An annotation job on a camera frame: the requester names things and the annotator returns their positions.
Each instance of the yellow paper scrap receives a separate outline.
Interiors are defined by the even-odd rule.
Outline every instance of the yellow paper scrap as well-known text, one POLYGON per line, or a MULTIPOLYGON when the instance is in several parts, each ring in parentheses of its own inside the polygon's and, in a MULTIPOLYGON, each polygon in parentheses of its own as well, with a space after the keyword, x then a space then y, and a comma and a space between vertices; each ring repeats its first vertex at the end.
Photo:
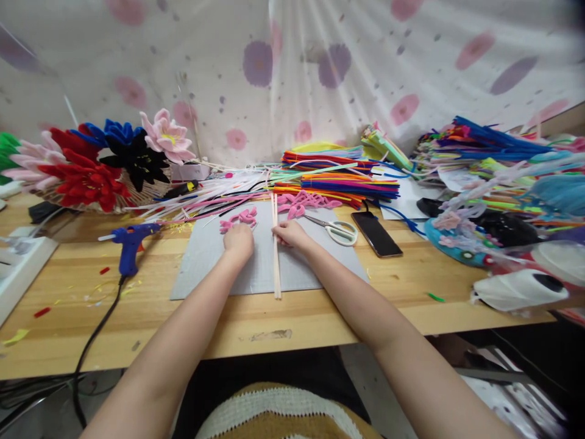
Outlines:
POLYGON ((28 329, 17 329, 16 335, 12 337, 10 340, 4 340, 2 343, 4 346, 12 346, 15 343, 21 341, 26 335, 29 333, 28 329))
POLYGON ((121 298, 125 297, 126 294, 130 293, 132 290, 134 290, 134 288, 127 288, 126 290, 122 291, 122 294, 120 295, 121 298))

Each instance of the white scissors handle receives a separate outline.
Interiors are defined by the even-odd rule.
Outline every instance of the white scissors handle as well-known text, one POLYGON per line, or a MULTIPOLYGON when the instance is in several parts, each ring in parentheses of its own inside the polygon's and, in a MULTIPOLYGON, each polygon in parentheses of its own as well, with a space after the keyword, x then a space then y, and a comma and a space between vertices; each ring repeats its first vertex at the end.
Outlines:
POLYGON ((358 240, 358 229, 353 224, 345 221, 332 221, 327 224, 328 226, 325 226, 325 230, 337 244, 351 247, 358 240))

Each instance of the polka dot fabric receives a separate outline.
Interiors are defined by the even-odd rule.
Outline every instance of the polka dot fabric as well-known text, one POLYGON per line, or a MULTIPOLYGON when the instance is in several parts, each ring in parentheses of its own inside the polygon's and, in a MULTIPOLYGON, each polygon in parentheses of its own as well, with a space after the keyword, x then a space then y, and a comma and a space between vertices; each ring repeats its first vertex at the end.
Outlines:
POLYGON ((376 120, 406 152, 457 114, 533 125, 585 100, 585 41, 577 2, 517 3, 12 2, 0 128, 34 143, 72 128, 64 93, 98 126, 166 107, 191 139, 196 122, 210 160, 243 166, 311 141, 353 146, 376 120))

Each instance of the blue glue gun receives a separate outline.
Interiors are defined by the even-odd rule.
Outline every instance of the blue glue gun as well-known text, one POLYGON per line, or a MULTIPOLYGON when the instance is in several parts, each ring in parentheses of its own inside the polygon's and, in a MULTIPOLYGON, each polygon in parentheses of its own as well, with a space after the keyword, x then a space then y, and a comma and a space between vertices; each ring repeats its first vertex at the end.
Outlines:
POLYGON ((139 224, 126 229, 120 227, 112 231, 112 241, 116 244, 122 244, 119 267, 122 276, 134 276, 138 272, 136 254, 142 244, 142 240, 149 235, 154 235, 160 228, 160 224, 139 224))

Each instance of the red paper scrap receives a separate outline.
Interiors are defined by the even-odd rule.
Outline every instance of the red paper scrap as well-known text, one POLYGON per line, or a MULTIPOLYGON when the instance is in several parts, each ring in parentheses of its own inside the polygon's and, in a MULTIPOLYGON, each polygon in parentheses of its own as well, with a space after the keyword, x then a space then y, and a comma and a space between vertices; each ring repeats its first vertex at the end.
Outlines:
POLYGON ((40 316, 44 316, 45 314, 47 314, 49 311, 51 311, 51 307, 46 307, 41 309, 40 311, 37 311, 35 313, 35 318, 39 318, 40 316))

